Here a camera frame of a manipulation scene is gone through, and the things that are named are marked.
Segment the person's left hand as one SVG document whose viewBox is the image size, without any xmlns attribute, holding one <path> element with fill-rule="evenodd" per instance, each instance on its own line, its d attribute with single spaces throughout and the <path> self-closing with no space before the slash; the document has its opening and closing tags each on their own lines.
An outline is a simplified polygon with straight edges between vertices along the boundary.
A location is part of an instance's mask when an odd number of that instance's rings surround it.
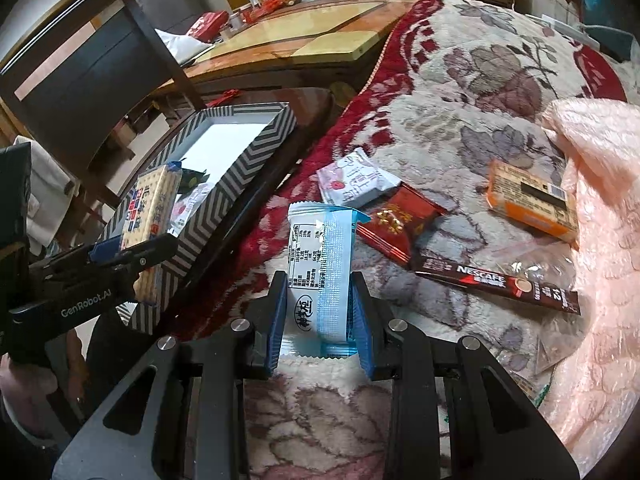
<svg viewBox="0 0 640 480">
<path fill-rule="evenodd" d="M 62 389 L 66 398 L 80 401 L 85 396 L 88 368 L 82 343 L 72 328 L 65 336 L 64 350 L 68 375 Z M 4 406 L 26 434 L 36 439 L 53 438 L 54 413 L 47 396 L 58 390 L 58 380 L 48 368 L 15 364 L 5 354 L 1 358 L 1 394 Z"/>
</svg>

